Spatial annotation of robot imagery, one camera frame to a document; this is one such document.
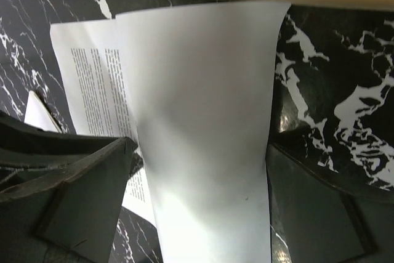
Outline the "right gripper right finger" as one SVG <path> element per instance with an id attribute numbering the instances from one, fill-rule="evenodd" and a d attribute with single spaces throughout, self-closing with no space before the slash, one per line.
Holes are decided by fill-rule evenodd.
<path id="1" fill-rule="evenodd" d="M 292 262 L 393 262 L 393 192 L 315 164 L 305 129 L 270 130 L 267 171 Z"/>

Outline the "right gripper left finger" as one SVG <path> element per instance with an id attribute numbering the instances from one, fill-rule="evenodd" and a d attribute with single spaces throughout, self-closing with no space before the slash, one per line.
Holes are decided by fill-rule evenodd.
<path id="1" fill-rule="evenodd" d="M 1 261 L 107 262 L 136 143 L 1 114 Z"/>

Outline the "white clipboard folder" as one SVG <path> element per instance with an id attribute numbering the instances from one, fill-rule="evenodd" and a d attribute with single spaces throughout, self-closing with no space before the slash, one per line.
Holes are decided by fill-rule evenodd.
<path id="1" fill-rule="evenodd" d="M 41 99 L 34 91 L 29 91 L 26 104 L 25 124 L 40 128 L 43 131 L 62 133 L 61 127 L 55 122 Z"/>

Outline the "printed paper sheet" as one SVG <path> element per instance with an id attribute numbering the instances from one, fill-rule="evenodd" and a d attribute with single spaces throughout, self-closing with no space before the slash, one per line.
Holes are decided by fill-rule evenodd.
<path id="1" fill-rule="evenodd" d="M 76 133 L 135 140 L 115 21 L 52 24 L 50 38 Z"/>
<path id="2" fill-rule="evenodd" d="M 287 2 L 116 17 L 164 262 L 270 262 L 265 167 Z"/>

